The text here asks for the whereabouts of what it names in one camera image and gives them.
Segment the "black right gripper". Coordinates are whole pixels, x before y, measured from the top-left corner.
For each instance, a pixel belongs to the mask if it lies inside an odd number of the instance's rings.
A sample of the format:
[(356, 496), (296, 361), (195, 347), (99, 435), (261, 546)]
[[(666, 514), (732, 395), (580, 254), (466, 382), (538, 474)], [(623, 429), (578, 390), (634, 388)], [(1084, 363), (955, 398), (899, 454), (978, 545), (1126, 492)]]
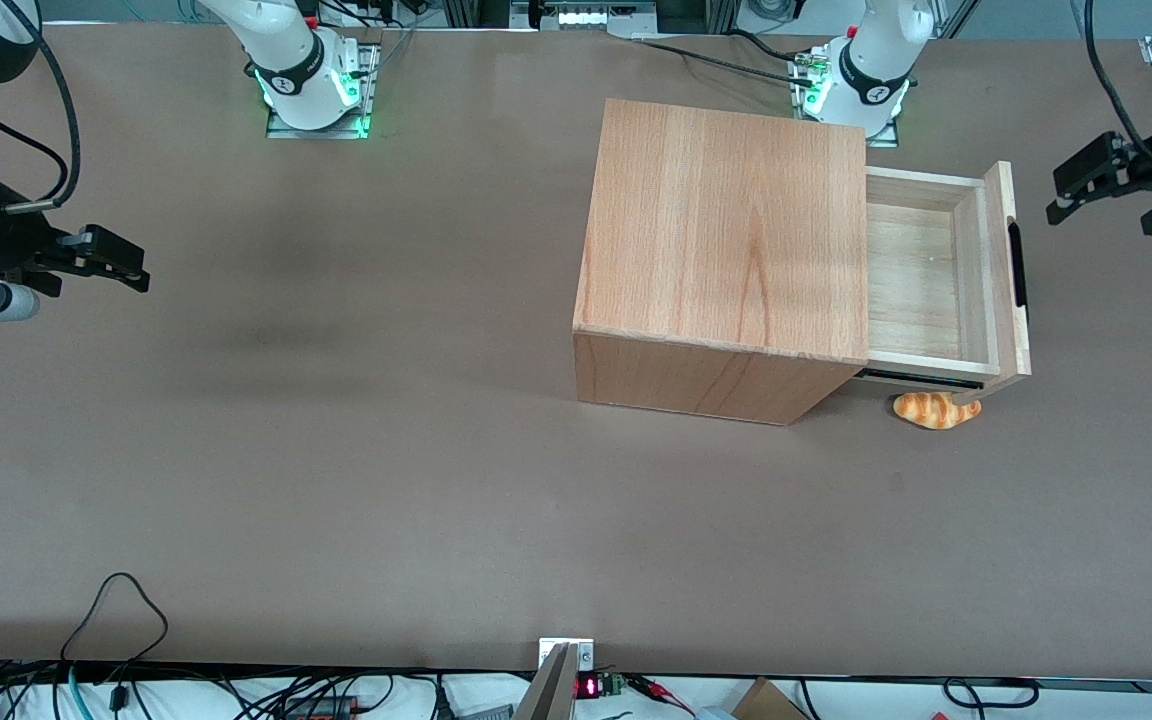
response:
[(63, 287), (63, 279), (52, 273), (109, 279), (147, 293), (151, 275), (143, 268), (141, 247), (103, 225), (83, 225), (76, 234), (68, 234), (37, 211), (5, 213), (5, 205), (23, 199), (0, 184), (0, 281), (26, 285), (50, 300), (58, 300)]

